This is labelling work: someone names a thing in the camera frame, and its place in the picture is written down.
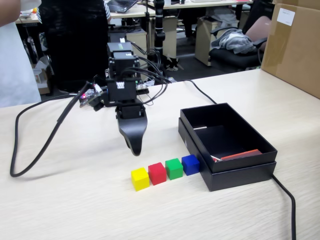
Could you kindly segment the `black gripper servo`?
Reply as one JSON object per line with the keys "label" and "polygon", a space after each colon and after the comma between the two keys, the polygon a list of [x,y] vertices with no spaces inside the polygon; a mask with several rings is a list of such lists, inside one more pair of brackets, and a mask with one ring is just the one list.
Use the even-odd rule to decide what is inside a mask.
{"label": "black gripper servo", "polygon": [[104,105],[116,107],[118,129],[134,156],[139,156],[147,129],[148,118],[144,104],[137,99],[137,78],[118,78],[106,81]]}

